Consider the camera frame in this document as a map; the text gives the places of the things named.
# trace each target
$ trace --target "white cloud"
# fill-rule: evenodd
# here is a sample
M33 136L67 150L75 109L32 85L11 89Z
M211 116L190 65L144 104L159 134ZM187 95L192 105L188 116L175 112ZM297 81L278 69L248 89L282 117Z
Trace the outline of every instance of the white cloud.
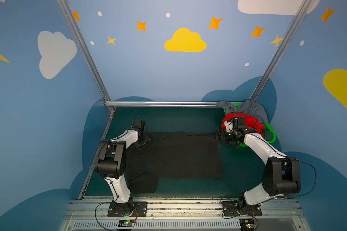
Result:
M40 32L37 45L42 56L40 72L46 79L54 78L77 53L75 42L60 32Z
M320 0L312 0L307 13L315 9ZM303 0L239 0L238 9L246 14L295 15Z

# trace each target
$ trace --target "yellow cloud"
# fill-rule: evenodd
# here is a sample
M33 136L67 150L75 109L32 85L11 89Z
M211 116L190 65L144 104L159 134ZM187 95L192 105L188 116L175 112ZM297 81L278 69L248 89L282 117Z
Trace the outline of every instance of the yellow cloud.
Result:
M197 32L191 32L187 28L180 28L175 31L172 39L167 40L165 49L168 51L187 51L199 52L203 51L207 44L201 40Z
M325 88L347 108L347 70L334 69L323 79Z

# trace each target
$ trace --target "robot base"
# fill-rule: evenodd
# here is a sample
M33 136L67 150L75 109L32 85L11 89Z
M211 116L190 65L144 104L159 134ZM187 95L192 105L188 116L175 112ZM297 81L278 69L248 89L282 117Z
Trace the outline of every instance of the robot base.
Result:
M112 202L109 205L108 217L136 217L136 211L139 213L139 217L147 216L146 201L133 202L132 197L126 203Z
M250 206L240 197L238 201L222 201L223 216L224 217L238 217L238 216L262 216L259 206Z

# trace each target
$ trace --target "aluminum frame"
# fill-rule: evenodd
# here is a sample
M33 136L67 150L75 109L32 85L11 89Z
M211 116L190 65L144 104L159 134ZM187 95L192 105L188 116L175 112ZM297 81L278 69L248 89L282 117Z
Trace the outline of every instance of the aluminum frame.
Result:
M114 116L114 111L113 112L111 111L111 114L109 115L108 122L106 123L106 127L105 127L103 135L102 135L102 140L105 139L106 134L108 133L108 129L111 126L111 122L112 122L113 116ZM80 193L78 195L78 200L82 200L82 198L83 198L83 196L84 196L84 194L86 192L87 186L89 185L89 181L91 179L91 175L93 174L93 171L94 171L94 166L95 166L95 162L96 162L97 157L98 157L98 150L95 152L95 156L94 156L93 162L90 165L89 171L87 173L85 181L83 182L83 186L81 188L81 191L80 191Z
M103 79L98 71L98 68L93 60L93 57L90 54L89 49L87 48L86 42L83 38L83 35L81 33L81 30L79 29L77 22L73 16L71 7L67 0L57 0L60 9L63 12L63 15L65 17L65 20L67 21L69 27L71 28L72 34L75 37L78 46L83 54L83 57L85 58L87 65L90 68L91 73L94 76L95 81L97 82L97 85L100 89L100 92L103 95L103 98L105 101L110 101L111 98L109 97L108 91L104 85Z
M254 89L252 95L250 96L250 100L256 101L258 96L260 95L262 89L266 85L266 82L269 80L271 74L273 73L276 65L282 58L282 55L284 54L285 50L287 49L289 43L291 42L293 36L296 34L299 26L301 25L302 21L305 19L307 8L309 7L312 0L304 0L301 3L301 6L296 12L296 15L294 16L293 20L291 21L291 24L289 25L287 31L284 34L283 40L281 41L280 45L276 49L273 57L271 58L271 61L266 68L264 74L262 75L260 81L258 82L256 88Z
M106 101L108 107L201 107L217 108L216 102L184 102L184 101Z
M71 201L60 231L103 230L94 215L96 206L112 201L113 197L90 197ZM222 218L222 205L219 198L134 198L134 201L147 201L147 216L138 218L134 229L191 229L213 230L239 228L239 219L252 217ZM107 217L109 204L98 207L98 221L106 228L117 230L116 225L123 217ZM296 199L272 199L261 205L263 215L257 217L261 223L264 219L290 219L296 230L310 231L304 214Z

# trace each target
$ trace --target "gray cloth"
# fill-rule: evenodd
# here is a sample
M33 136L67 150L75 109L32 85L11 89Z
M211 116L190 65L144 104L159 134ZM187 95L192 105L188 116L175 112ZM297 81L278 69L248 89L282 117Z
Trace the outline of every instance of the gray cloth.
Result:
M252 100L247 99L245 102L241 103L239 106L235 107L234 104L227 101L220 101L216 103L217 106L225 109L225 114L228 113L243 113L252 116L258 120L260 123L267 123L267 114L264 107Z
M220 101L216 105L225 109L225 114L235 113L236 111L236 106L228 101Z

